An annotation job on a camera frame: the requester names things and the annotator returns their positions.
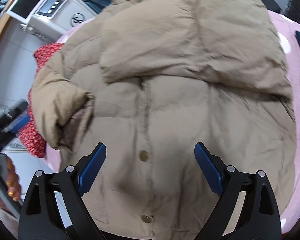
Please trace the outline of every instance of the beige puffer jacket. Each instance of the beige puffer jacket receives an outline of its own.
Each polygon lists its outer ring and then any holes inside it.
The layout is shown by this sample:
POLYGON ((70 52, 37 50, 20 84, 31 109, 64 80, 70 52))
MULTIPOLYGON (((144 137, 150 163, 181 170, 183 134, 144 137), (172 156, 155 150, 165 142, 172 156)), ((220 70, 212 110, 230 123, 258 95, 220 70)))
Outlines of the beige puffer jacket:
MULTIPOLYGON (((98 142, 106 161, 83 200, 101 230, 192 240, 218 196, 196 160, 266 171, 280 212, 294 184, 287 63, 260 0, 114 0, 35 79, 40 133, 62 168, 98 142)), ((235 225, 237 208, 228 230, 235 225)))

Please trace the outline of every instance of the snap button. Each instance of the snap button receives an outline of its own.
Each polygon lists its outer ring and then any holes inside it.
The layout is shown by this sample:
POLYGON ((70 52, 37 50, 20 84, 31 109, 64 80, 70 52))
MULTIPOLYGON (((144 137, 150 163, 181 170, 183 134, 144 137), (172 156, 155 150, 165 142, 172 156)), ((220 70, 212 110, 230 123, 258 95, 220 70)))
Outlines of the snap button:
POLYGON ((151 218, 147 216, 141 216, 141 220, 147 224, 151 223, 151 218))
POLYGON ((149 153, 145 150, 140 151, 140 160, 146 162, 148 159, 149 153))

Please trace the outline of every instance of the monitor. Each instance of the monitor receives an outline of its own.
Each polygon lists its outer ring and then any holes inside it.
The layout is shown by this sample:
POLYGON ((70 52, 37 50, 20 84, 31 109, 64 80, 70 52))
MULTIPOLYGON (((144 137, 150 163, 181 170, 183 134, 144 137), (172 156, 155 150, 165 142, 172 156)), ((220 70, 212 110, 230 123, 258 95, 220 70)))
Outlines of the monitor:
POLYGON ((32 14, 42 4, 41 1, 43 0, 15 0, 7 10, 7 14, 27 24, 32 14))

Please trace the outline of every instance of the black screen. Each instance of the black screen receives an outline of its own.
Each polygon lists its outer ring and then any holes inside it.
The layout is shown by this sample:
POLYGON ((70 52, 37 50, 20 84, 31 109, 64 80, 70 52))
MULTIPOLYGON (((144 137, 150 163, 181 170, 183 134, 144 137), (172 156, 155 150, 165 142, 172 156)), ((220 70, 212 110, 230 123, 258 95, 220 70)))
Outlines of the black screen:
POLYGON ((39 1, 40 0, 18 0, 11 11, 26 19, 39 1))

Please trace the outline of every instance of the red floral fabric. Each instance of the red floral fabric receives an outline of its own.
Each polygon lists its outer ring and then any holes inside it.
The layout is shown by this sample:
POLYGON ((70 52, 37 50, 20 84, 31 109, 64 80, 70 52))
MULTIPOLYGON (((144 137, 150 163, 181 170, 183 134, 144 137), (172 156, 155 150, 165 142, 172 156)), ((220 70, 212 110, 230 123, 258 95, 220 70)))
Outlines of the red floral fabric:
MULTIPOLYGON (((44 45, 37 49, 34 53, 34 58, 37 61, 38 71, 47 63, 51 56, 61 49, 63 43, 53 43, 44 45)), ((34 116, 31 108, 31 90, 28 92, 29 107, 27 114, 30 116, 30 121, 19 131, 19 138, 22 144, 27 148, 28 152, 38 158, 43 158, 45 154, 46 141, 42 138, 35 127, 34 116)))

